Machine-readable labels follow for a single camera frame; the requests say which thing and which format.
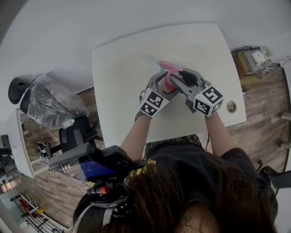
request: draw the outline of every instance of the office chair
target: office chair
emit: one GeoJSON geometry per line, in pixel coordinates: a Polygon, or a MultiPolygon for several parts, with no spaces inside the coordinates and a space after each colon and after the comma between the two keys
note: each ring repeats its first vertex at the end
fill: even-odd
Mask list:
{"type": "Polygon", "coordinates": [[[259,167],[257,168],[257,172],[259,175],[266,180],[269,184],[272,183],[274,188],[291,188],[291,171],[287,172],[276,172],[270,166],[263,166],[262,160],[257,161],[259,167]]]}
{"type": "Polygon", "coordinates": [[[12,151],[10,148],[0,148],[0,155],[10,155],[12,151]]]}
{"type": "Polygon", "coordinates": [[[62,153],[89,142],[95,145],[95,125],[90,127],[86,107],[81,99],[47,75],[33,81],[19,76],[14,78],[8,89],[12,104],[20,102],[20,109],[39,124],[59,128],[60,145],[51,148],[46,144],[48,159],[59,150],[62,153]]]}

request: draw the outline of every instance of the white device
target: white device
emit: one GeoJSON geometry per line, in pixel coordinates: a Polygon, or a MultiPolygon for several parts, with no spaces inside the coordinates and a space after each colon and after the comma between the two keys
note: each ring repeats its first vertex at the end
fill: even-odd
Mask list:
{"type": "Polygon", "coordinates": [[[1,178],[0,178],[0,185],[1,184],[7,184],[9,181],[8,181],[8,178],[7,178],[7,176],[6,175],[4,175],[4,176],[2,176],[1,178]]]}
{"type": "Polygon", "coordinates": [[[270,60],[272,57],[270,55],[270,51],[262,46],[260,46],[261,52],[265,58],[265,60],[270,60]]]}
{"type": "Polygon", "coordinates": [[[255,51],[251,54],[251,56],[255,60],[256,66],[260,66],[261,64],[263,64],[266,61],[266,59],[261,51],[255,51]]]}

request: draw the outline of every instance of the black t-shirt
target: black t-shirt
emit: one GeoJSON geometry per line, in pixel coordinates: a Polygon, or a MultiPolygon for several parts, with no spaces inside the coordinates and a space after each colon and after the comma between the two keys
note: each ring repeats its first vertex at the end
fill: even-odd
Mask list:
{"type": "Polygon", "coordinates": [[[240,148],[234,148],[217,159],[203,148],[184,142],[167,142],[152,148],[146,155],[156,161],[175,168],[184,193],[186,204],[201,202],[212,210],[218,183],[216,163],[236,166],[247,178],[256,180],[260,189],[271,192],[275,212],[278,203],[268,177],[261,177],[251,160],[240,148]]]}

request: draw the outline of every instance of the white table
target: white table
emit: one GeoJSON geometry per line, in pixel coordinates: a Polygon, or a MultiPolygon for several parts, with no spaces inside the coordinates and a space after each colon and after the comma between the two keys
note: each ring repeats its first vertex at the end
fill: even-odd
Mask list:
{"type": "Polygon", "coordinates": [[[41,162],[41,159],[34,161],[30,161],[29,159],[22,133],[20,113],[22,113],[21,110],[15,109],[6,121],[9,143],[17,170],[30,178],[34,178],[36,175],[47,171],[49,167],[45,166],[37,171],[33,169],[32,165],[41,162]]]}
{"type": "MultiPolygon", "coordinates": [[[[120,145],[134,123],[139,94],[165,60],[198,71],[225,97],[218,111],[226,126],[246,121],[231,53],[216,24],[186,24],[130,35],[92,51],[96,103],[105,145],[120,145]],[[234,101],[236,112],[226,104],[234,101]]],[[[147,142],[206,132],[204,116],[192,114],[177,95],[151,122],[147,142]]]]}

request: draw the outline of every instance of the pink object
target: pink object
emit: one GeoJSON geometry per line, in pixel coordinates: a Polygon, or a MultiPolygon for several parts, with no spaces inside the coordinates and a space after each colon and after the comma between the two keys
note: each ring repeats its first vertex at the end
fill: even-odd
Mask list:
{"type": "Polygon", "coordinates": [[[175,75],[179,79],[183,79],[181,75],[179,75],[179,71],[183,71],[183,68],[178,67],[170,62],[167,61],[157,61],[157,64],[160,65],[161,71],[168,70],[168,74],[165,76],[165,86],[169,91],[175,91],[176,88],[173,86],[170,80],[170,74],[175,75]]]}

